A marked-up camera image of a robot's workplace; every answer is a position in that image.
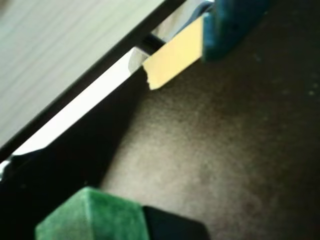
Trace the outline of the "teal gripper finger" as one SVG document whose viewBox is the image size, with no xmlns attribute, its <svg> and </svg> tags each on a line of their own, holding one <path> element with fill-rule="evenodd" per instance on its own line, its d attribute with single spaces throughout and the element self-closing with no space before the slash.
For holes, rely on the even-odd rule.
<svg viewBox="0 0 320 240">
<path fill-rule="evenodd" d="M 269 0 L 216 0 L 203 16 L 202 60 L 226 56 L 263 17 Z"/>
</svg>

